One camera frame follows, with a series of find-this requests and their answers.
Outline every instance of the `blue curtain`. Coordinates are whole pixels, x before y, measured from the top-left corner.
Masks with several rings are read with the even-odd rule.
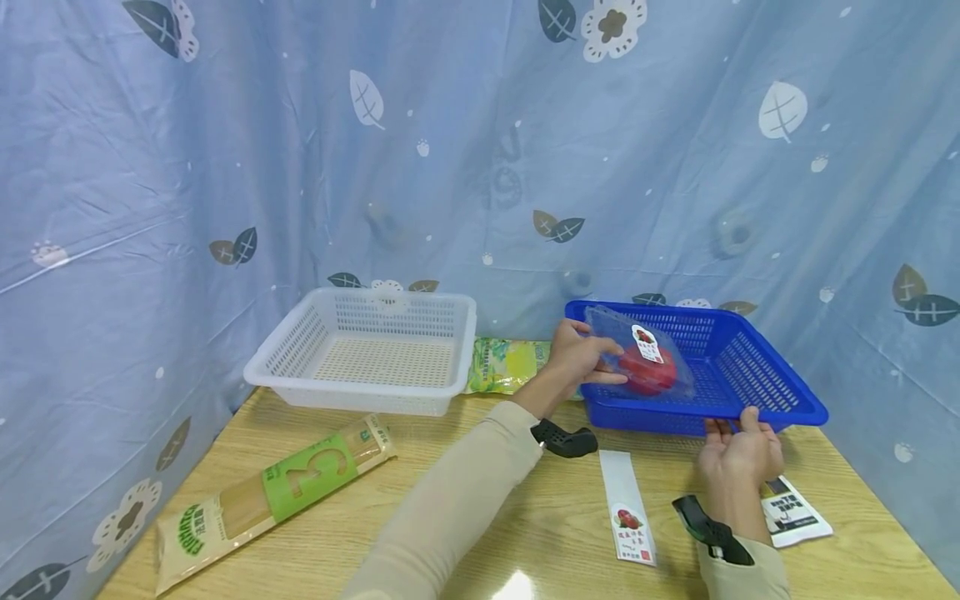
[[[94,595],[298,297],[397,284],[749,315],[960,586],[957,56],[951,0],[0,1],[0,597]]]

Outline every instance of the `white label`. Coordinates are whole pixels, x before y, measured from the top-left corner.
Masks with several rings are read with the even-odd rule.
[[[643,510],[630,453],[600,450],[600,469],[607,491],[616,558],[657,566],[653,532]]]
[[[657,344],[657,338],[654,337],[654,334],[640,325],[632,326],[631,331],[634,332],[634,340],[636,340],[636,347],[640,350],[640,356],[649,361],[663,364],[663,357],[660,356],[660,346]]]
[[[765,484],[761,495],[760,504],[775,547],[783,548],[833,534],[829,523],[807,503],[786,477],[781,476]]]

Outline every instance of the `basket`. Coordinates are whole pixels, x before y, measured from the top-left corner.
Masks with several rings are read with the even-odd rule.
[[[693,373],[693,398],[663,393],[636,399],[620,386],[586,384],[582,394],[597,427],[703,436],[704,418],[738,419],[757,406],[775,431],[823,425],[828,412],[800,376],[756,329],[727,310],[575,300],[566,316],[582,321],[601,305],[669,335]]]
[[[244,368],[287,403],[440,417],[467,385],[476,329],[468,296],[320,288]]]

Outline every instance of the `yellow package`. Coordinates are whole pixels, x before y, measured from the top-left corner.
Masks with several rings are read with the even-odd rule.
[[[394,456],[389,430],[369,415],[163,519],[156,526],[156,595]]]
[[[550,342],[477,338],[465,394],[513,394],[550,358]],[[579,392],[573,399],[581,399]]]

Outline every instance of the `white plastic basket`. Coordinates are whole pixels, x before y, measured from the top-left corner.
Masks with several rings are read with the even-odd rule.
[[[468,296],[319,288],[243,374],[294,406],[440,417],[467,385],[475,330]]]

